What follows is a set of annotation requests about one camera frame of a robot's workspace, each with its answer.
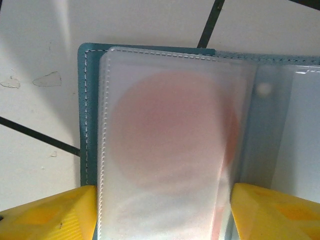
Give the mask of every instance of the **red round object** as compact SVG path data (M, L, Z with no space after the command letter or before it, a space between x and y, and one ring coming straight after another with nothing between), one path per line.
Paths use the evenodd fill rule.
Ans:
M238 121L209 77L154 74L132 86L110 114L109 153L139 187L167 194L202 189L233 159Z

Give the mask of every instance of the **clear plastic pocket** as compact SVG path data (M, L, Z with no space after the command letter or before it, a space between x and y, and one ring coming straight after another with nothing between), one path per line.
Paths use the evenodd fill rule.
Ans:
M217 239L255 74L126 47L101 58L98 239Z

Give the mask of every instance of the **black tile grout line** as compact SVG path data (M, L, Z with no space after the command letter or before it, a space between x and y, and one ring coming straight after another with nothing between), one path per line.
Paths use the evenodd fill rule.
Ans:
M206 21L202 35L200 37L197 48L205 49L208 46L209 40L211 38L212 32L215 28L215 25L217 23L219 14L221 12L221 9L222 9L224 3L225 3L225 0L215 0L214 1L211 12L208 17L208 20Z
M80 157L80 149L0 116L0 124Z
M320 11L320 1L319 0L289 0L289 1Z

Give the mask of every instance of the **teal leather cover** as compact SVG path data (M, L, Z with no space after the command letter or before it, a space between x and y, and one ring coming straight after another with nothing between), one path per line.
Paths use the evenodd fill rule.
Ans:
M283 71L282 66L317 66L320 65L320 57L232 53L207 48L82 44L77 56L81 186L97 185L99 62L101 56L114 46L216 56L260 64L254 85L271 83L277 91L264 100L254 92L250 96L250 107L240 155L240 162L243 163L240 164L236 174L237 179L241 182L270 187L293 81L293 76Z

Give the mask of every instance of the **yellow object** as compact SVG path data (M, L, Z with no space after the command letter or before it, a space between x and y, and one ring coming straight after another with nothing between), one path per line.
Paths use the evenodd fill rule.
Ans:
M236 183L231 210L241 240L320 240L320 204Z
M92 240L96 187L82 186L0 212L0 240Z

